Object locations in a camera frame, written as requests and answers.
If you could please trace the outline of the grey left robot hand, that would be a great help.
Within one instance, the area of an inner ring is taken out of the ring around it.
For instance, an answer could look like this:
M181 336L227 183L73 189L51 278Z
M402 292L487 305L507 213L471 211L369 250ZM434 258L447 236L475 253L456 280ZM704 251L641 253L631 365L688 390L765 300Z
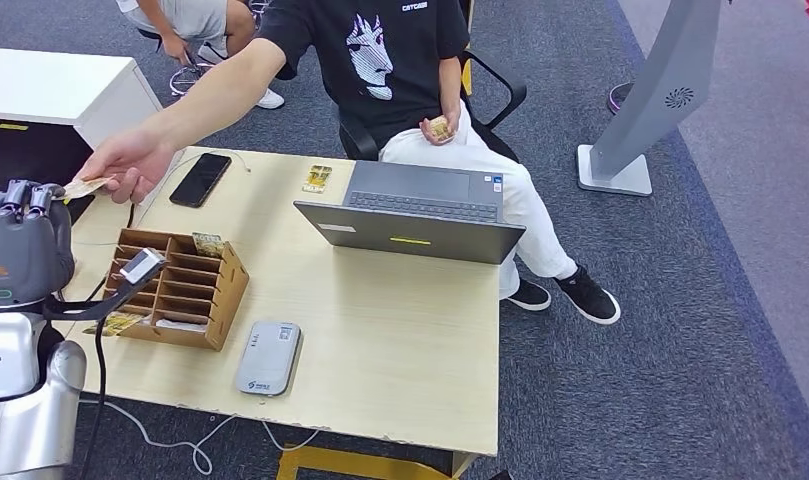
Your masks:
M0 191L0 310L42 302L74 274L65 189L11 180Z

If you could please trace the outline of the person's right hand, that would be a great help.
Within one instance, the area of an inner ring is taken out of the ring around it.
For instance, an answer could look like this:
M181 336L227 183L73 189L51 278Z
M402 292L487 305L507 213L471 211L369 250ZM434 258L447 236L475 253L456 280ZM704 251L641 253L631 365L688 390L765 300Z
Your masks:
M104 189L117 204L141 203L165 176L177 150L145 130L131 130L102 142L75 178L108 178Z

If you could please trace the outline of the person's left hand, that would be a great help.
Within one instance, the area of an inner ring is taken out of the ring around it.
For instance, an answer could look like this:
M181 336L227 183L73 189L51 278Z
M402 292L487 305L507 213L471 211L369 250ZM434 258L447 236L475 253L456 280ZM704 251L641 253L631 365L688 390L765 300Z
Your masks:
M456 131L444 115L433 119L424 118L419 127L423 136L432 145L443 145L453 140Z

